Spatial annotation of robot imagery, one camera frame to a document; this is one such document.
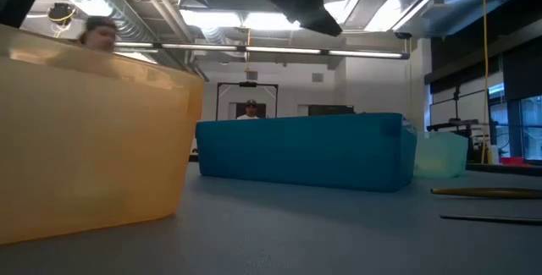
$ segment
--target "white wall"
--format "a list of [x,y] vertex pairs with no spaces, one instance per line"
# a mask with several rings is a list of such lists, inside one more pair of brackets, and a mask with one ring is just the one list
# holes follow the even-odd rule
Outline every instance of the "white wall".
[[[205,84],[202,120],[214,120],[217,83],[246,81],[244,72],[246,65],[230,63],[223,66],[219,63],[200,63],[200,67],[211,80]],[[284,67],[276,63],[251,63],[250,70],[258,72],[258,83],[279,85],[278,117],[280,118],[300,115],[299,105],[335,103],[335,72],[327,70],[325,64],[291,63]],[[323,73],[324,82],[312,83],[312,73]],[[221,93],[227,87],[227,85],[222,85]],[[268,90],[275,95],[273,87],[268,87]],[[218,119],[228,119],[232,102],[246,102],[249,99],[265,103],[267,115],[270,118],[274,117],[274,98],[263,87],[240,88],[232,85],[220,97]]]
[[334,101],[336,105],[346,105],[346,59],[335,69]]
[[412,102],[408,119],[419,130],[426,130],[431,125],[431,93],[423,77],[431,73],[431,40],[419,39],[418,47],[410,55],[409,73],[412,71]]
[[418,40],[410,60],[345,58],[335,70],[335,103],[357,113],[402,113],[414,126],[429,124],[429,39]]

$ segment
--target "table surface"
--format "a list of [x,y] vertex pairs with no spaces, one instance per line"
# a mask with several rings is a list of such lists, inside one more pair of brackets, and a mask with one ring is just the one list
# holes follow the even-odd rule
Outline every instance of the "table surface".
[[542,201],[436,196],[432,187],[529,187],[469,173],[392,194],[202,177],[175,216],[0,246],[0,274],[540,274],[542,228],[439,214],[542,217]]

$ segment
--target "window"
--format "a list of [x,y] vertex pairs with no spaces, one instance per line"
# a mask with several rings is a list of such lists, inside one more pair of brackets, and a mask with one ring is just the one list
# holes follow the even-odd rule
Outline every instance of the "window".
[[542,96],[521,100],[523,157],[542,160]]
[[505,100],[504,84],[494,85],[489,88],[489,106],[491,121],[495,124],[495,128],[492,129],[491,143],[499,147],[501,157],[509,157],[508,107]]

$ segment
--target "red object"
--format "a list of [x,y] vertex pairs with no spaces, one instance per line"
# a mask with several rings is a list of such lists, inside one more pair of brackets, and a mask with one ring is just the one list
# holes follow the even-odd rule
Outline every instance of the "red object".
[[522,157],[501,157],[502,165],[524,166]]

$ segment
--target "blue foam block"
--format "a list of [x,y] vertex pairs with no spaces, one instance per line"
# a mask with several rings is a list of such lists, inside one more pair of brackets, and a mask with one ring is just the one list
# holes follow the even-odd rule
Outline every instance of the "blue foam block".
[[200,122],[204,176],[396,191],[412,179],[416,135],[398,113]]

